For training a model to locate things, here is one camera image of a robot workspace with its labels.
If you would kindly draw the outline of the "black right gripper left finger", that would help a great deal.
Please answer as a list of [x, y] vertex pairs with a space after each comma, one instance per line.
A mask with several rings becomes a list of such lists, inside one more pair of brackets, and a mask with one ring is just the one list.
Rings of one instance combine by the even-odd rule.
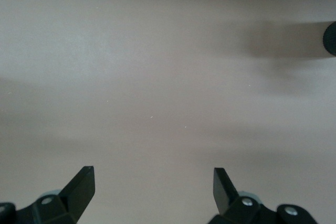
[[95, 194], [94, 167], [84, 166], [57, 194], [16, 211], [16, 223], [77, 223]]

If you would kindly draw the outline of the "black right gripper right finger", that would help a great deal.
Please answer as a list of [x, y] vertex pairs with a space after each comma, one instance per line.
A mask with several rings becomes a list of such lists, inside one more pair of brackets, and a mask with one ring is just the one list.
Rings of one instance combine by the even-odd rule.
[[237, 191], [223, 168], [215, 168], [213, 196], [218, 209], [209, 222], [216, 223], [277, 223], [276, 212], [266, 208], [260, 198], [246, 191]]

